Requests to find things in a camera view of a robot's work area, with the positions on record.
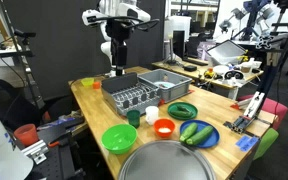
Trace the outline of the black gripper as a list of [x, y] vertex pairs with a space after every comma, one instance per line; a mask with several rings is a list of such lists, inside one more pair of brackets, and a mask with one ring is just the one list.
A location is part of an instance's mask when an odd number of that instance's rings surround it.
[[130, 38], [130, 22], [124, 17], [110, 17], [107, 19], [106, 33], [111, 38], [113, 50], [126, 49], [125, 41]]

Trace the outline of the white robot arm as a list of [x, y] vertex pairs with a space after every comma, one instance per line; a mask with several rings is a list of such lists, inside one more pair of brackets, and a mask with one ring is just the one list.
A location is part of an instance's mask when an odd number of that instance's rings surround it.
[[85, 10], [82, 20], [86, 26], [99, 25], [105, 42], [101, 51], [109, 58], [110, 77], [124, 73], [127, 60], [126, 40], [136, 26], [144, 25], [151, 16], [137, 6], [137, 0], [99, 0], [96, 9]]

